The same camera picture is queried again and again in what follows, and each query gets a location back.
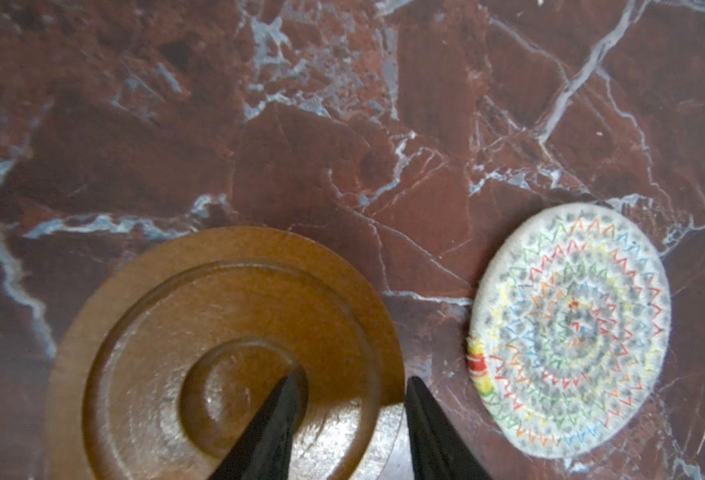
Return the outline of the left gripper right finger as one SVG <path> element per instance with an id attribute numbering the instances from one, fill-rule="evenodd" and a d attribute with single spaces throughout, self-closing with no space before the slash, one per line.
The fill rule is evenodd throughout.
<path id="1" fill-rule="evenodd" d="M 421 378 L 408 378 L 404 407 L 416 480 L 491 479 Z"/>

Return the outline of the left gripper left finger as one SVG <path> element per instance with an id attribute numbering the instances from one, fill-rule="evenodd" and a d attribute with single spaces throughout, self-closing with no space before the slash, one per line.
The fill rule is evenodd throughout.
<path id="1" fill-rule="evenodd" d="M 308 406 L 302 368 L 282 377 L 210 479 L 288 479 L 294 435 Z"/>

